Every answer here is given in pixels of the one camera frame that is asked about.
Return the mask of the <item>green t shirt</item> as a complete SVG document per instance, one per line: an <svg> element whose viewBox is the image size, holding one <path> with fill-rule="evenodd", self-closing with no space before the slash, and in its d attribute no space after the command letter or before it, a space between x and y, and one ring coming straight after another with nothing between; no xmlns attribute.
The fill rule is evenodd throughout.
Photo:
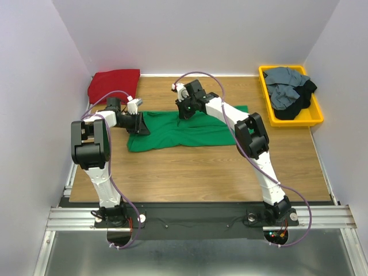
<svg viewBox="0 0 368 276"><path fill-rule="evenodd" d="M126 144L130 152L159 150L180 145L207 147L235 144L235 139L225 123L201 112L188 120L181 120L178 112L144 111L143 119L150 134L130 135Z"/></svg>

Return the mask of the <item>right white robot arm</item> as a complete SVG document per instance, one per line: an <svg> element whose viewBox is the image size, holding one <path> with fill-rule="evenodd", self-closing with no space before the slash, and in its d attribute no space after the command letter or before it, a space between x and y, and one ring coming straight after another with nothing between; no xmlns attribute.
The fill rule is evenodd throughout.
<svg viewBox="0 0 368 276"><path fill-rule="evenodd" d="M227 125L237 150L255 170L262 190L266 221L270 224L282 221L291 210L291 203L271 164L269 137L260 114L242 112L217 94L207 93L197 79L187 84L174 83L171 89L177 94L175 103L180 119L189 119L196 112L202 112Z"/></svg>

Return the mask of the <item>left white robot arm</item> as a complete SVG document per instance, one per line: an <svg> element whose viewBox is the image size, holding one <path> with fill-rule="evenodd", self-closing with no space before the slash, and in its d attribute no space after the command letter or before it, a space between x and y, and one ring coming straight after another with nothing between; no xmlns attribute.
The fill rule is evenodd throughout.
<svg viewBox="0 0 368 276"><path fill-rule="evenodd" d="M125 201L114 187L111 176L109 131L119 127L129 134L149 135L143 113L139 112L142 103L142 99L129 96L126 110L122 110L121 100L109 97L104 110L71 123L71 157L89 176L97 192L99 209L92 212L97 223L121 227L128 221Z"/></svg>

